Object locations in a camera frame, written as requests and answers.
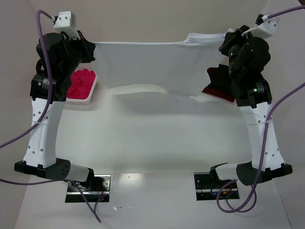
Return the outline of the white t shirt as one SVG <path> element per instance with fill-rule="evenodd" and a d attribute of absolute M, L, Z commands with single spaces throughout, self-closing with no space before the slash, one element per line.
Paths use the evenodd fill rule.
<path fill-rule="evenodd" d="M 189 33 L 182 42 L 95 42 L 92 66 L 107 87 L 154 84 L 197 96 L 210 84 L 208 68 L 224 59 L 224 34 Z"/>

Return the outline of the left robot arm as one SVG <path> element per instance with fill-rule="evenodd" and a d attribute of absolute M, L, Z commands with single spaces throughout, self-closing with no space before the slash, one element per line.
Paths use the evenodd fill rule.
<path fill-rule="evenodd" d="M 61 114 L 71 86 L 71 76 L 80 63 L 94 61 L 95 44 L 87 41 L 79 31 L 74 39 L 65 32 L 47 33 L 43 36 L 48 54 L 52 83 L 49 82 L 41 44 L 36 46 L 40 57 L 36 74 L 31 81 L 32 127 L 26 154 L 16 162 L 16 172 L 50 180 L 78 182 L 89 190 L 95 186 L 91 168 L 72 164 L 56 156 L 55 145 Z"/>

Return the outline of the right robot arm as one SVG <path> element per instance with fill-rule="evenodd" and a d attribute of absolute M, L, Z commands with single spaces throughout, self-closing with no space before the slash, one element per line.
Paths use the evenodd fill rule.
<path fill-rule="evenodd" d="M 231 92 L 236 100 L 250 138 L 252 159 L 240 164 L 222 163 L 211 167 L 211 181 L 239 180 L 245 186 L 264 183 L 293 172 L 278 148 L 274 125 L 268 113 L 272 108 L 269 83 L 261 74 L 271 59 L 266 39 L 274 35 L 277 22 L 267 21 L 255 28 L 242 26 L 227 32 L 219 51 L 229 65 L 209 68 L 210 86 Z"/>

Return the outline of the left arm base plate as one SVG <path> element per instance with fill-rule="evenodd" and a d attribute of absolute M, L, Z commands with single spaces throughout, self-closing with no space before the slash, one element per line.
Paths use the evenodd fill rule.
<path fill-rule="evenodd" d="M 111 187 L 111 175 L 94 175 L 93 184 L 88 187 L 84 182 L 75 181 L 75 185 L 68 182 L 65 203 L 84 203 L 80 191 L 82 191 L 89 203 L 95 203 L 99 198 L 101 202 L 109 202 Z"/>

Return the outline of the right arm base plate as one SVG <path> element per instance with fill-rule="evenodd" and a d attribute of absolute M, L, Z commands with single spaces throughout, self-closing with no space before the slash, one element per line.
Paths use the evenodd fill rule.
<path fill-rule="evenodd" d="M 194 173 L 194 183 L 196 191 L 196 200 L 216 200 L 217 194 L 222 186 L 227 184 L 230 180 L 220 180 L 212 182 L 209 173 Z M 219 196 L 220 200 L 239 199 L 239 192 L 237 183 L 234 182 L 227 186 Z"/>

